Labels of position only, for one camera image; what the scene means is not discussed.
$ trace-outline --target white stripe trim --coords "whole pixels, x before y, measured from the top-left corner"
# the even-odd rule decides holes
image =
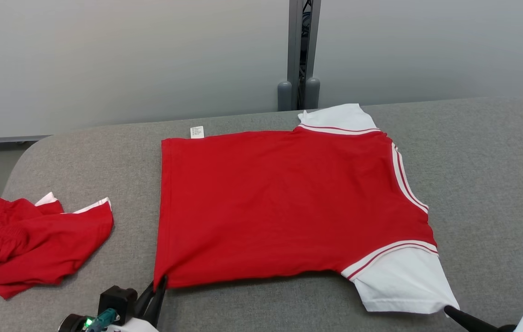
[[[432,255],[439,256],[437,254],[437,248],[427,242],[423,241],[417,241],[417,240],[407,240],[407,241],[397,241],[391,244],[388,244],[388,246],[384,246],[382,248],[379,248],[378,250],[375,250],[371,252],[371,254],[365,256],[364,258],[360,259],[358,262],[353,263],[349,267],[346,267],[341,272],[341,275],[343,275],[345,278],[349,278],[354,274],[358,269],[363,267],[361,271],[356,273],[353,277],[356,278],[359,276],[362,271],[365,271],[367,268],[369,268],[371,265],[373,265],[380,257],[382,257],[385,254],[388,254],[389,252],[393,252],[395,250],[399,250],[402,248],[417,248],[421,250],[425,250],[426,252],[429,252]]]
[[[50,193],[46,194],[46,196],[44,196],[43,198],[40,198],[40,200],[38,202],[36,202],[36,206],[40,206],[40,205],[44,205],[44,204],[49,204],[51,202],[56,202],[58,201],[56,197],[54,197],[54,194],[53,192],[51,191]]]
[[[86,207],[82,208],[81,210],[76,210],[73,213],[81,213],[81,212],[89,211],[89,210],[91,210],[93,208],[96,208],[97,206],[106,204],[106,202],[108,203],[108,206],[110,206],[110,211],[111,211],[112,210],[112,203],[110,202],[110,198],[106,197],[106,198],[103,198],[103,199],[101,199],[101,200],[91,204],[90,206],[86,206]]]
[[[403,155],[400,154],[400,152],[398,152],[398,149],[396,149],[396,153],[399,154],[399,159],[400,159],[400,171],[403,172],[403,177],[405,178],[405,184],[406,184],[406,187],[407,187],[407,190],[409,191],[409,194],[411,195],[412,198],[415,198],[415,200],[425,206],[426,208],[429,208],[429,206],[423,202],[421,202],[419,200],[419,198],[417,198],[417,196],[415,196],[415,194],[413,194],[413,192],[411,191],[411,187],[409,187],[409,180],[407,179],[407,173],[405,172],[405,165],[403,164]]]
[[[369,132],[381,131],[378,128],[371,128],[371,129],[365,130],[365,131],[349,131],[349,130],[343,130],[343,129],[339,129],[339,128],[315,128],[315,127],[307,126],[305,124],[299,124],[298,126],[304,128],[306,130],[312,130],[312,131],[316,131],[316,132],[326,132],[328,134],[339,134],[339,135],[363,135],[363,134],[368,134]]]
[[[409,200],[411,203],[415,204],[415,206],[417,206],[417,208],[420,208],[421,210],[423,210],[423,212],[427,213],[428,207],[426,207],[426,206],[424,207],[421,204],[419,204],[418,201],[416,201],[416,198],[413,199],[414,195],[413,195],[413,197],[411,197],[411,195],[409,194],[409,191],[411,191],[411,190],[407,188],[409,184],[408,184],[406,176],[405,176],[405,183],[407,183],[407,186],[405,187],[405,183],[403,183],[403,176],[404,176],[405,172],[403,172],[403,170],[402,170],[402,157],[400,156],[400,153],[398,153],[398,151],[396,151],[396,146],[394,145],[394,143],[392,143],[392,164],[394,165],[394,174],[396,175],[396,181],[398,182],[400,191],[402,191],[402,193],[405,195],[407,200]]]

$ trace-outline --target white tag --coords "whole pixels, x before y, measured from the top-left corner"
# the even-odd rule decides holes
[[[204,138],[204,126],[190,128],[189,134],[191,138]]]

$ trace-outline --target red stripe trim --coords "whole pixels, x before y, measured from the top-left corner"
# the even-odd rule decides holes
[[[387,250],[384,250],[383,252],[379,252],[376,256],[372,257],[372,259],[370,261],[368,261],[367,263],[365,263],[362,267],[360,267],[359,269],[357,269],[356,271],[354,271],[354,273],[350,274],[349,277],[347,277],[347,279],[352,279],[354,275],[358,274],[361,270],[363,270],[366,266],[370,265],[370,263],[372,263],[376,258],[378,258],[379,256],[381,256],[382,254],[385,254],[386,252],[389,252],[391,250],[393,250],[394,248],[398,248],[398,247],[401,247],[401,246],[420,246],[424,249],[426,249],[427,251],[429,252],[433,252],[435,254],[437,254],[438,252],[435,251],[435,250],[431,250],[430,248],[427,248],[426,246],[424,246],[423,244],[418,244],[418,243],[402,243],[402,244],[398,244],[394,247],[390,247],[388,248]]]
[[[308,128],[317,128],[317,129],[322,129],[322,130],[343,130],[343,131],[348,131],[348,132],[363,132],[363,131],[368,131],[368,130],[379,130],[378,128],[370,128],[367,130],[344,130],[343,128],[337,128],[337,127],[309,126],[308,124],[300,124],[300,125],[303,127],[308,127]]]
[[[419,200],[415,198],[415,196],[413,196],[413,193],[411,193],[405,179],[405,170],[403,170],[403,164],[400,163],[400,153],[398,151],[396,151],[396,162],[399,164],[400,178],[403,180],[403,185],[405,186],[407,194],[409,194],[409,196],[411,196],[411,198],[413,198],[415,203],[417,203],[419,206],[422,206],[423,208],[425,208],[425,210],[429,210],[429,208],[425,204],[420,203]]]

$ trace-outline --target gray table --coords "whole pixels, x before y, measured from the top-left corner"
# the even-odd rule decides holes
[[[462,99],[363,107],[402,149],[415,194],[430,206],[442,265],[464,311],[495,325],[523,314],[523,101]],[[112,200],[110,239],[61,286],[0,298],[0,331],[54,331],[69,313],[95,314],[111,285],[152,279],[160,195],[160,140],[244,130],[291,130],[299,112],[123,124],[33,145],[4,198],[49,191],[65,210]],[[369,314],[335,273],[171,290],[161,331],[461,331],[442,313]]]

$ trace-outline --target wall baseboard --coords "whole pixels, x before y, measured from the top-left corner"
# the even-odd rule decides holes
[[[0,137],[0,143],[33,142],[33,141],[40,141],[41,139],[43,139],[45,137],[49,137],[49,136],[51,136],[51,135]]]

